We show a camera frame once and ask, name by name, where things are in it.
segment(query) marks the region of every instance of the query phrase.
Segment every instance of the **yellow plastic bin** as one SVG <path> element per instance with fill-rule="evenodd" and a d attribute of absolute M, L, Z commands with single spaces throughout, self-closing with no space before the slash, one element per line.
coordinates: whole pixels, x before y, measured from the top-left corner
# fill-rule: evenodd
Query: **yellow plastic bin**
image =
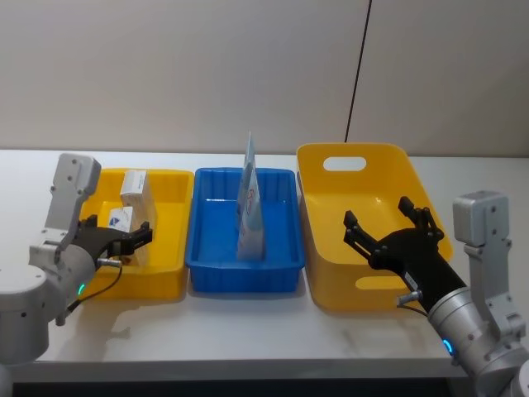
<path fill-rule="evenodd" d="M 330 157 L 363 158 L 365 167 L 326 170 L 323 163 Z M 396 297 L 409 290 L 394 273 L 371 269 L 343 242 L 343 221 L 346 211 L 352 210 L 377 240 L 412 227 L 398 211 L 398 200 L 405 195 L 416 206 L 429 207 L 443 229 L 406 152 L 389 144 L 308 144 L 298 148 L 298 170 L 306 269 L 314 301 L 331 311 L 395 308 Z M 446 260 L 451 258 L 449 238 L 441 240 L 439 252 Z"/>
<path fill-rule="evenodd" d="M 98 215 L 98 226 L 108 225 L 111 209 L 122 207 L 120 191 L 126 169 L 103 170 L 96 193 L 84 203 L 81 219 Z M 149 263 L 123 266 L 122 277 L 98 297 L 107 299 L 178 299 L 185 291 L 188 271 L 183 263 L 193 191 L 193 173 L 147 170 L 158 213 L 155 238 L 147 245 Z M 83 295 L 111 284 L 118 269 L 102 267 Z"/>

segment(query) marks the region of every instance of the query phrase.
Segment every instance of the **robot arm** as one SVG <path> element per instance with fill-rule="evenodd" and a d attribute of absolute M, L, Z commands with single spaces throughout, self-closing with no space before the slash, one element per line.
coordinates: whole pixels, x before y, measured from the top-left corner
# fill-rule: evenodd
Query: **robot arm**
<path fill-rule="evenodd" d="M 412 291 L 400 303 L 418 300 L 455 362 L 487 396 L 529 396 L 529 353 L 520 343 L 525 323 L 508 290 L 508 201 L 501 194 L 477 192 L 454 202 L 455 238 L 470 258 L 471 288 L 437 250 L 443 233 L 428 208 L 401 198 L 401 212 L 414 228 L 380 241 L 346 213 L 344 241 L 374 269 L 400 275 Z"/>
<path fill-rule="evenodd" d="M 79 222 L 83 202 L 93 194 L 100 164 L 63 154 L 50 190 L 45 226 L 30 247 L 29 265 L 0 265 L 0 363 L 33 361 L 48 348 L 48 322 L 64 325 L 78 296 L 109 258 L 130 255 L 152 241 L 144 222 L 132 233 L 97 227 L 97 216 Z"/>

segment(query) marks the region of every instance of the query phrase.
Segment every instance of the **yellow basket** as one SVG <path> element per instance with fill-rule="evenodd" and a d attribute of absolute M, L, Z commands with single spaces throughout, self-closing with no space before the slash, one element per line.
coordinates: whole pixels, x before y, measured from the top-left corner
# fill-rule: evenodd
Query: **yellow basket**
<path fill-rule="evenodd" d="M 323 163 L 329 157 L 361 157 L 365 167 L 326 170 Z M 394 308 L 396 296 L 409 292 L 406 285 L 394 273 L 371 269 L 343 242 L 343 220 L 346 210 L 352 210 L 377 240 L 412 227 L 398 211 L 398 200 L 405 195 L 416 206 L 429 207 L 443 229 L 406 152 L 388 144 L 308 144 L 298 148 L 298 169 L 305 266 L 314 301 L 331 311 Z M 449 238 L 441 240 L 439 252 L 451 258 Z"/>
<path fill-rule="evenodd" d="M 103 170 L 96 193 L 84 203 L 81 219 L 98 215 L 98 226 L 108 225 L 111 209 L 122 207 L 120 191 L 125 169 Z M 147 170 L 158 213 L 155 238 L 147 244 L 146 266 L 123 266 L 119 282 L 99 295 L 107 299 L 177 299 L 185 291 L 188 272 L 183 263 L 188 232 L 193 173 Z M 83 295 L 97 292 L 112 283 L 117 269 L 102 267 Z"/>

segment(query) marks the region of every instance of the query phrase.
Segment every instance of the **blue plastic tray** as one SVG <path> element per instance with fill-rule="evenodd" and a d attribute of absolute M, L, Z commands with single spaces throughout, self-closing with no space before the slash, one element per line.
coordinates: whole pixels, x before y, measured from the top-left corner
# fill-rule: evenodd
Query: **blue plastic tray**
<path fill-rule="evenodd" d="M 186 264 L 198 292 L 293 292 L 305 265 L 294 174 L 257 170 L 265 256 L 238 261 L 236 200 L 241 168 L 201 168 L 195 174 Z"/>

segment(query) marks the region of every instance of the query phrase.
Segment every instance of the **basket handle hole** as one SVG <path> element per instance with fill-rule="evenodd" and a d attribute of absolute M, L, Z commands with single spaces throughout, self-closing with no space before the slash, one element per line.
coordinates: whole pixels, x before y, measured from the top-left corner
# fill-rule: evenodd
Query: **basket handle hole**
<path fill-rule="evenodd" d="M 366 165 L 364 157 L 327 157 L 323 161 L 327 171 L 362 171 Z"/>

